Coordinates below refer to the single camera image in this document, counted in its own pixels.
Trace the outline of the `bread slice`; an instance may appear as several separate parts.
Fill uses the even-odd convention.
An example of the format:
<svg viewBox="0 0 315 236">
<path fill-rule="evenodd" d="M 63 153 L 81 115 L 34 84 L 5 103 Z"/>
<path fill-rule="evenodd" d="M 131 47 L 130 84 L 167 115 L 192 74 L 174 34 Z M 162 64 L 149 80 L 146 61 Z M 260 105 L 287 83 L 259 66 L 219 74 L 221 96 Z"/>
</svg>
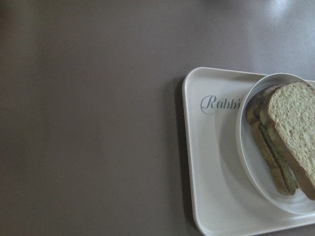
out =
<svg viewBox="0 0 315 236">
<path fill-rule="evenodd" d="M 306 82 L 281 85 L 264 99 L 260 120 L 305 195 L 315 198 L 315 89 Z"/>
<path fill-rule="evenodd" d="M 286 196 L 291 196 L 294 195 L 298 189 L 298 184 L 289 170 L 288 165 L 268 137 L 267 129 L 260 119 L 260 108 L 262 103 L 279 87 L 280 85 L 270 86 L 253 96 L 246 107 L 246 118 L 252 127 L 253 138 L 269 167 L 270 175 L 278 192 Z"/>
</svg>

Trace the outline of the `white plate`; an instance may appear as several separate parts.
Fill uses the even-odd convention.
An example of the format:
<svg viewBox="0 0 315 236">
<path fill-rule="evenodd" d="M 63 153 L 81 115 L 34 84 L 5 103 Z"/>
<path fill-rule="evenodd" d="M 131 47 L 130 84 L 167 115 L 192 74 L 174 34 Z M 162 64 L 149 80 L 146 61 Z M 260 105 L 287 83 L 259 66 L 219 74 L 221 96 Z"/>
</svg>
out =
<svg viewBox="0 0 315 236">
<path fill-rule="evenodd" d="M 246 119 L 246 106 L 250 99 L 263 89 L 279 84 L 306 82 L 292 74 L 272 74 L 258 80 L 244 95 L 236 118 L 236 144 L 239 159 L 250 182 L 268 202 L 277 208 L 297 215 L 315 213 L 315 202 L 301 190 L 294 195 L 285 196 L 278 192 L 270 176 L 269 167 L 254 141 L 252 127 Z"/>
</svg>

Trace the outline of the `bread slice on plate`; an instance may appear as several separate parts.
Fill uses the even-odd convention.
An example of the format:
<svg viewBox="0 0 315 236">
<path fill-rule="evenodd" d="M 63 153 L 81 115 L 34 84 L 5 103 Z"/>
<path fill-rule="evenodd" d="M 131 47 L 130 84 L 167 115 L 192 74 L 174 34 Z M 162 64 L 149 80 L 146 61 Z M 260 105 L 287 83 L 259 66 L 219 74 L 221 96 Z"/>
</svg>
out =
<svg viewBox="0 0 315 236">
<path fill-rule="evenodd" d="M 278 192 L 286 196 L 291 196 L 294 195 L 298 189 L 298 184 L 289 170 L 288 165 L 268 137 L 267 129 L 260 119 L 260 108 L 262 103 L 279 87 L 280 85 L 270 86 L 253 96 L 246 107 L 246 118 L 252 127 L 253 138 L 269 167 L 270 175 Z"/>
</svg>

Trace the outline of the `cream rabbit tray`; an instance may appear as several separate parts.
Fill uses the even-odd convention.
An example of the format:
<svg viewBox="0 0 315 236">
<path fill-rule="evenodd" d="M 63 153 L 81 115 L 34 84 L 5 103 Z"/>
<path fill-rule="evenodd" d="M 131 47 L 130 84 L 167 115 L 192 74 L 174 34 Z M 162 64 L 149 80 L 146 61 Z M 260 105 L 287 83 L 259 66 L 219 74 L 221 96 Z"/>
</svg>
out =
<svg viewBox="0 0 315 236">
<path fill-rule="evenodd" d="M 265 199 L 237 152 L 240 103 L 262 74 L 199 67 L 182 85 L 193 218 L 206 236 L 252 236 L 313 224 Z"/>
</svg>

